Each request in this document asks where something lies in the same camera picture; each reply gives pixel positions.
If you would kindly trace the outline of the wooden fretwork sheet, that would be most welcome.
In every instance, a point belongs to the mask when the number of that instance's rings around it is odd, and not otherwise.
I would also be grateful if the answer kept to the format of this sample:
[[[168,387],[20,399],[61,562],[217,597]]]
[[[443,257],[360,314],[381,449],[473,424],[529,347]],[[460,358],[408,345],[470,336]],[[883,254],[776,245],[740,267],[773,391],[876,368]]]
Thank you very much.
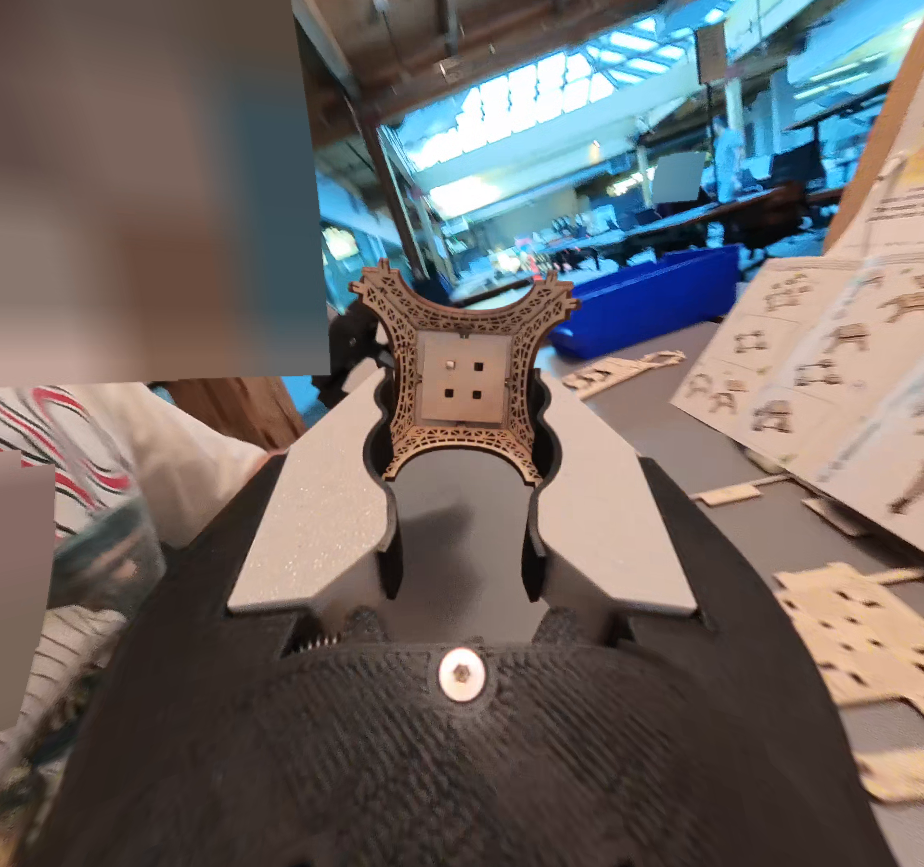
[[[649,353],[631,360],[609,355],[562,377],[561,383],[579,399],[586,400],[642,374],[680,365],[686,359],[686,354],[680,351]]]

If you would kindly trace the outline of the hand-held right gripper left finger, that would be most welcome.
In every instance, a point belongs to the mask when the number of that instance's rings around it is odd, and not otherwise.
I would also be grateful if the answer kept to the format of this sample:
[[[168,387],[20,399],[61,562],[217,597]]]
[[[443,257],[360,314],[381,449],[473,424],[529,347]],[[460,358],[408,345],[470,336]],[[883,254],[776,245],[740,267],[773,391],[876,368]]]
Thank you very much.
[[[397,597],[402,537],[377,445],[391,444],[378,369],[287,452],[227,600],[233,616],[309,615],[340,630],[362,608]]]

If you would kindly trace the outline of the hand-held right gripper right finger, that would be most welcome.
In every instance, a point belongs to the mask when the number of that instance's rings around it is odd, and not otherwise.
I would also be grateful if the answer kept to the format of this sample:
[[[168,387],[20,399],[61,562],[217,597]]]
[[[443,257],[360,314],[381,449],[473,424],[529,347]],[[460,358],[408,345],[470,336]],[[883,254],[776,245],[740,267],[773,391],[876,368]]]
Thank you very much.
[[[697,599],[637,451],[544,371],[529,407],[539,482],[521,561],[528,599],[572,610],[582,626],[693,617]]]

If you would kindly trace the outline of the wooden tower base model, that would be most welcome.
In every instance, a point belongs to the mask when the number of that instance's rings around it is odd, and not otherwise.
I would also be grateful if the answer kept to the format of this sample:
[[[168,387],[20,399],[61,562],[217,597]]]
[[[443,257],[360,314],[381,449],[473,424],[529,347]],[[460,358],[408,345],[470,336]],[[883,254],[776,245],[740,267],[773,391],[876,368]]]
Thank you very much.
[[[394,363],[384,480],[424,453],[469,448],[504,459],[537,486],[530,378],[540,344],[580,307],[573,284],[551,273],[509,306],[471,311],[425,300],[383,259],[351,290],[383,325]]]

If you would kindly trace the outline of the perforated wooden sheet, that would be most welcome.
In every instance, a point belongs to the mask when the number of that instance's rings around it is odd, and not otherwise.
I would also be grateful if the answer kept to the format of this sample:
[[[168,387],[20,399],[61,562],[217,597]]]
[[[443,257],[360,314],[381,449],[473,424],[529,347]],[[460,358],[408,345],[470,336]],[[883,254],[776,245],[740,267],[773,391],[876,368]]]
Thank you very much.
[[[892,591],[922,575],[864,574],[847,563],[775,574],[774,595],[836,706],[896,701],[923,713],[923,618]]]

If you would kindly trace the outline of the assembly instruction booklet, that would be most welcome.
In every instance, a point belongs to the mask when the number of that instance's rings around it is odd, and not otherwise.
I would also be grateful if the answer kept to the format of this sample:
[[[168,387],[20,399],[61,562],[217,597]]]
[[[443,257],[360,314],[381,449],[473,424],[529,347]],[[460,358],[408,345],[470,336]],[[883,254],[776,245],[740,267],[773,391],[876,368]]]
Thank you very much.
[[[922,550],[922,147],[829,254],[747,285],[673,405]]]

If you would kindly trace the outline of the brown cardboard board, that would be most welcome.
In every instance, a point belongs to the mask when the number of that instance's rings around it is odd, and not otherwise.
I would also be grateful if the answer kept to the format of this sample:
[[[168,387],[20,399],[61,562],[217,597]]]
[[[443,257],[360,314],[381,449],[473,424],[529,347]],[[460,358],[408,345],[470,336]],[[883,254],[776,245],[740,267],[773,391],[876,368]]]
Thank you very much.
[[[880,116],[861,155],[858,168],[844,191],[838,212],[828,228],[823,246],[825,257],[849,257],[851,239],[845,239],[861,223],[864,207],[878,201],[877,193],[887,177],[907,158],[906,137],[909,115],[914,116],[923,79],[923,26],[920,25],[886,96]]]

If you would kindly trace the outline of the blue plastic bin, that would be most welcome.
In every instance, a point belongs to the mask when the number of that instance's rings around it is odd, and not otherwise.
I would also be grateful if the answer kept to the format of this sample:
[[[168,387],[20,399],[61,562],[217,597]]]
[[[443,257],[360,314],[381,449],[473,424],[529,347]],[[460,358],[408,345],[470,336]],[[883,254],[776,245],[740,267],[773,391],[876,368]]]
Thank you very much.
[[[589,360],[724,317],[734,306],[740,244],[690,249],[576,283],[580,307],[548,342]]]

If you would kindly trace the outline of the grey desk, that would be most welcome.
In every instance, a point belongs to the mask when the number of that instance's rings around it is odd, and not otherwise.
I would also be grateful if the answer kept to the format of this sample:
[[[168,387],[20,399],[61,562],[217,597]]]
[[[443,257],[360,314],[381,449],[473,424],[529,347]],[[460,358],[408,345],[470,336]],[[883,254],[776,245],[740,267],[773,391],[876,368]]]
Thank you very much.
[[[689,619],[616,616],[578,625],[584,641],[620,650],[625,662],[662,661],[697,695],[693,727],[749,740],[760,761],[736,778],[756,817],[757,840],[805,851],[733,855],[738,865],[922,865],[922,804],[872,804],[860,786],[856,738],[895,750],[921,748],[922,714],[903,702],[843,713],[763,572],[804,572],[870,557],[801,507],[792,482],[738,507],[703,512],[691,495],[750,480],[737,445],[672,404],[719,326],[705,322],[651,343],[687,359],[582,402],[640,455],[698,611]],[[534,488],[504,459],[441,448],[410,460],[391,483],[402,537],[402,584],[381,612],[394,643],[482,647],[530,643],[547,611],[521,579],[526,515]],[[805,838],[802,830],[807,831]]]

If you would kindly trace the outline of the small wooden strip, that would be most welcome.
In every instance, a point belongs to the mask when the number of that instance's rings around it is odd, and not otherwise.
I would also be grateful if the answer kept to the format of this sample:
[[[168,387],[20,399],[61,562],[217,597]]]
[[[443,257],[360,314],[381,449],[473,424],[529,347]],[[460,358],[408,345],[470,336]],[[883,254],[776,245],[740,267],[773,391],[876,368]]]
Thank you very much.
[[[733,503],[754,500],[760,496],[760,486],[753,483],[740,483],[702,491],[690,496],[690,499],[708,508],[716,508]]]

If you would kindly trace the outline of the hanging sign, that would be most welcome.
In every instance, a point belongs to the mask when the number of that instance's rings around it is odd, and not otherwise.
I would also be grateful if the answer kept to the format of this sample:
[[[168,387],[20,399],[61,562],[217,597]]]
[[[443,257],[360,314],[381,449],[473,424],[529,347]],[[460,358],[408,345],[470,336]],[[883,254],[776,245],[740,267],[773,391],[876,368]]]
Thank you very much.
[[[728,71],[724,21],[699,27],[695,44],[699,85],[706,87],[724,81]]]

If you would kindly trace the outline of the pale wooden sheet piece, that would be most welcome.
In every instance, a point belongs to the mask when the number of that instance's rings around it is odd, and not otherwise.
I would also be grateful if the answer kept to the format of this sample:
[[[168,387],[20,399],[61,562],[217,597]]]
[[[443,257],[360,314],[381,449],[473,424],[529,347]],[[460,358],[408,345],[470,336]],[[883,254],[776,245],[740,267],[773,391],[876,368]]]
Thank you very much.
[[[895,805],[923,803],[921,748],[856,753],[854,760],[861,783],[874,800]]]

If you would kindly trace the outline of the black rounded object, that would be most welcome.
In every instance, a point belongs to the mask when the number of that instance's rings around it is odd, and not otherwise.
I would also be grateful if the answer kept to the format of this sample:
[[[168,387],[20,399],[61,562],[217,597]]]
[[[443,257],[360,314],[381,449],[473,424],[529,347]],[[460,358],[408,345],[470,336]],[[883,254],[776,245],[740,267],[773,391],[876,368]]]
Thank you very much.
[[[370,362],[376,370],[392,365],[387,334],[376,314],[361,301],[353,301],[329,319],[329,372],[311,377],[321,405],[332,410],[346,396],[350,376]]]

